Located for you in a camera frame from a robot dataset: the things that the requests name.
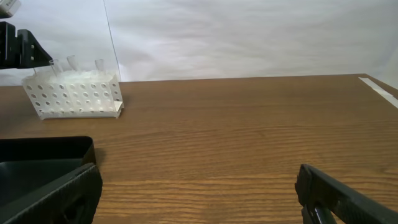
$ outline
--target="wood grain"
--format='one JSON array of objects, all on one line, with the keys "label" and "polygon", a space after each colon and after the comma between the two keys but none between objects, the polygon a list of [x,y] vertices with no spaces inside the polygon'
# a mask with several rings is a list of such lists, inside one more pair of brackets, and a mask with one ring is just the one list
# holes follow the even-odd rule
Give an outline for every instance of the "wood grain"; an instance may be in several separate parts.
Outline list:
[{"label": "wood grain", "polygon": [[301,163],[398,211],[398,109],[358,77],[122,83],[119,119],[40,121],[2,87],[0,137],[91,136],[97,224],[302,223]]}]

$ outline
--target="thin wire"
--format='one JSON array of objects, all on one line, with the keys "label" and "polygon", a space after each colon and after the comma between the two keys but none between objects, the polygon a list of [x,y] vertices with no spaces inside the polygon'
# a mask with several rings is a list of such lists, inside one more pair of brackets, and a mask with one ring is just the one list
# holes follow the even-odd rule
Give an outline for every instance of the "thin wire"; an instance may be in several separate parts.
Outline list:
[{"label": "thin wire", "polygon": [[110,34],[110,36],[111,36],[111,42],[112,42],[112,47],[113,47],[113,53],[114,53],[114,56],[116,57],[116,63],[118,63],[119,78],[120,78],[120,81],[121,81],[121,80],[122,80],[122,75],[120,74],[118,55],[116,54],[116,50],[115,50],[114,44],[113,44],[113,38],[112,38],[112,32],[111,32],[111,25],[109,24],[109,18],[108,18],[108,12],[106,11],[105,0],[103,0],[103,2],[104,2],[104,9],[105,9],[106,21],[108,22],[109,34]]}]

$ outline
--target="white backdrop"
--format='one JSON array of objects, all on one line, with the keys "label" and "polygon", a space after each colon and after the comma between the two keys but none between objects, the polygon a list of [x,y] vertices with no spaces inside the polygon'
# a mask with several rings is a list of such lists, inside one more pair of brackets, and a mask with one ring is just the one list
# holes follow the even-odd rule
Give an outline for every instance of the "white backdrop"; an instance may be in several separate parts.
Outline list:
[{"label": "white backdrop", "polygon": [[[342,73],[383,80],[398,46],[396,0],[105,3],[124,82]],[[22,7],[7,21],[31,30],[54,58],[105,58],[116,67],[102,0],[22,0]],[[0,71],[0,85],[21,77]]]}]

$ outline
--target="wooden table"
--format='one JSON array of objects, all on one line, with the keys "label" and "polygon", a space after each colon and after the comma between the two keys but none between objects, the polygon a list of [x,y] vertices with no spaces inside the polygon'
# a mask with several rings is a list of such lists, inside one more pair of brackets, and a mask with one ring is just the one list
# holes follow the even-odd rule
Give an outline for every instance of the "wooden table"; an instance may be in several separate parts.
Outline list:
[{"label": "wooden table", "polygon": [[91,136],[97,224],[302,223],[301,163],[398,211],[398,109],[358,77],[122,83],[119,119],[41,121],[1,87],[0,137]]}]

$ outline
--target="white tape strip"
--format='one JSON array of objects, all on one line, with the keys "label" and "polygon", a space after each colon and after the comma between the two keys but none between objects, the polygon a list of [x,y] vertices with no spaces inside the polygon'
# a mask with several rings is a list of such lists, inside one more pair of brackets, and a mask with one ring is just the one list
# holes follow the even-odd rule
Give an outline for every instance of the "white tape strip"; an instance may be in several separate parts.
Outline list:
[{"label": "white tape strip", "polygon": [[395,99],[390,93],[388,93],[386,90],[383,90],[381,87],[379,87],[376,83],[374,83],[372,80],[368,78],[359,78],[363,82],[365,82],[368,86],[370,86],[374,91],[376,91],[378,94],[380,94],[384,99],[386,99],[388,102],[390,102],[392,105],[394,105],[396,108],[398,108],[398,100]]}]

